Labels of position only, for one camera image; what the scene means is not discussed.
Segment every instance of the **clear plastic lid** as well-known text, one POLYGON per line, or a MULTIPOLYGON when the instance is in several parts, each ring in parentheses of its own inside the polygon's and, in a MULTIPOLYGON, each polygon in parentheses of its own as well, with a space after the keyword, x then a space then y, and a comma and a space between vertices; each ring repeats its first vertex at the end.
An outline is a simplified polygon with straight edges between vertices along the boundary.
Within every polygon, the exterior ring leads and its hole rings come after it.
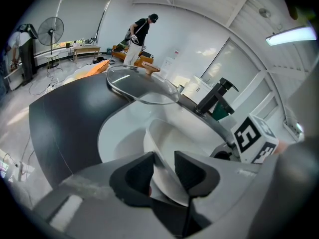
POLYGON ((179 98, 176 87, 157 75, 153 69, 128 65, 114 66, 107 70, 107 80, 113 89, 144 104, 176 103, 179 98))

